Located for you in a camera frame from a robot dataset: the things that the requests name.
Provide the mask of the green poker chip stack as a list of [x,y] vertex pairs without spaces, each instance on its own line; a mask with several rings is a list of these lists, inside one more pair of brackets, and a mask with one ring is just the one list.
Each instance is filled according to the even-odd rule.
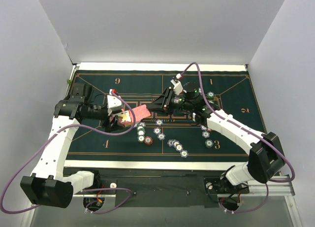
[[207,148],[211,148],[212,146],[213,146],[213,141],[211,140],[211,139],[207,139],[206,141],[205,141],[205,146],[207,147]]

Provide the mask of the red poker chip stack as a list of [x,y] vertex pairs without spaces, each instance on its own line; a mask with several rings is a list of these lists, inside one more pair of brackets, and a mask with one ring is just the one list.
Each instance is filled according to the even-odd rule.
[[150,136],[146,136],[144,142],[147,145],[151,145],[153,143],[153,139]]

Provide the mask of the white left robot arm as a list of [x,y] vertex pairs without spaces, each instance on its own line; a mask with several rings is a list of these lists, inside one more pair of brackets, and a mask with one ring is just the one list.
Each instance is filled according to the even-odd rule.
[[49,143],[31,175],[23,176],[20,183],[32,204],[66,208],[74,194],[84,189],[92,194],[100,190],[102,184],[96,170],[63,175],[67,153],[84,119],[103,121],[105,132],[124,128],[118,116],[113,115],[123,108],[116,91],[110,90],[104,105],[92,102],[93,92],[90,85],[75,83],[72,92],[56,104]]

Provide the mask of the green poker table mat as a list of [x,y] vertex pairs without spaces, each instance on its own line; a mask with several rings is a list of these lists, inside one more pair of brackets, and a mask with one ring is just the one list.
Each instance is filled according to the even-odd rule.
[[[156,99],[171,85],[174,75],[173,71],[79,70],[73,82],[90,85],[94,90],[95,104],[103,104],[105,95],[110,89],[115,89],[131,107],[137,107]],[[181,82],[202,84],[206,93],[215,94],[213,103],[226,113],[252,129],[266,131],[248,72],[204,72],[202,79],[198,79],[197,72],[190,70]],[[157,119],[163,120],[162,126],[156,125]],[[210,132],[209,137],[214,144],[207,148],[202,129],[184,113],[175,112],[171,116],[152,113],[146,118],[145,131],[153,139],[151,145],[139,142],[135,130],[122,136],[106,136],[99,133],[100,121],[84,120],[83,124],[95,130],[78,129],[67,155],[68,160],[233,163],[248,160],[245,151],[215,131]],[[154,128],[161,128],[164,140],[158,139]],[[183,158],[181,151],[169,147],[167,142],[170,139],[179,141],[189,155]]]

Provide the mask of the red playing card deck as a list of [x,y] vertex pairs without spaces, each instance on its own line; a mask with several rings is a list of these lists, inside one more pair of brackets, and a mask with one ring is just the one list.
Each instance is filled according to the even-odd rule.
[[117,113],[119,122],[124,126],[131,126],[134,122],[138,124],[143,119],[150,117],[151,113],[145,104],[135,107],[131,110],[125,110]]

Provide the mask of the aluminium mounting rail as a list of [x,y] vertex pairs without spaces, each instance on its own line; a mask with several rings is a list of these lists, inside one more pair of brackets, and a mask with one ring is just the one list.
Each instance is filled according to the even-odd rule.
[[257,181],[246,181],[232,186],[217,176],[171,175],[171,176],[101,176],[94,175],[94,183],[87,191],[96,188],[108,188],[107,193],[114,194],[115,188],[128,188],[135,192],[165,191],[179,192],[199,191],[210,195],[258,194],[266,191],[265,185]]

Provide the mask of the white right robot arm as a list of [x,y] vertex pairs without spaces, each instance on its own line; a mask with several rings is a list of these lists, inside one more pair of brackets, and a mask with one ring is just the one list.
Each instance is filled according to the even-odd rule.
[[166,88],[147,104],[147,109],[161,115],[189,114],[195,123],[220,133],[246,152],[247,162],[234,165],[221,175],[220,187],[225,192],[251,180],[266,184],[285,164],[280,140],[274,133],[264,134],[239,123],[231,114],[210,103],[196,83]]

